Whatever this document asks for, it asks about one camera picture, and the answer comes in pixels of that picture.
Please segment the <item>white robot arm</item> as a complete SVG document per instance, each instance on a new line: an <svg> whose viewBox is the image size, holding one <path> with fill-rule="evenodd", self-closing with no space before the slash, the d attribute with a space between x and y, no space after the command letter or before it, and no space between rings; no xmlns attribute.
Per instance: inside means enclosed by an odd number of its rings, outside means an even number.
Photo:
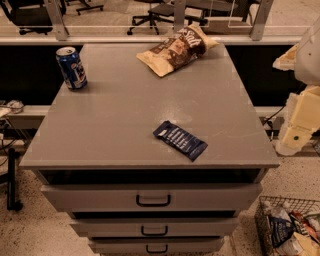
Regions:
<svg viewBox="0 0 320 256"><path fill-rule="evenodd" d="M299 43L278 57L273 67L293 70L306 88L291 93L280 128L276 151L284 156L298 153L320 129L320 18L304 33Z"/></svg>

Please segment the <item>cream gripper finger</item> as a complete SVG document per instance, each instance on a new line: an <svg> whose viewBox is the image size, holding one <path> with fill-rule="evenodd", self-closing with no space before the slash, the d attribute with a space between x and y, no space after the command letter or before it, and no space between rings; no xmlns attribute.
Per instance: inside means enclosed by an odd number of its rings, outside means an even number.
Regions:
<svg viewBox="0 0 320 256"><path fill-rule="evenodd" d="M289 50L287 50L284 54L278 57L272 64L273 68L282 71L293 70L295 67L296 61L296 52L299 44L295 44Z"/></svg>
<svg viewBox="0 0 320 256"><path fill-rule="evenodd" d="M281 142L290 150L301 150L320 129L320 96L307 91L291 94L287 109L287 126Z"/></svg>

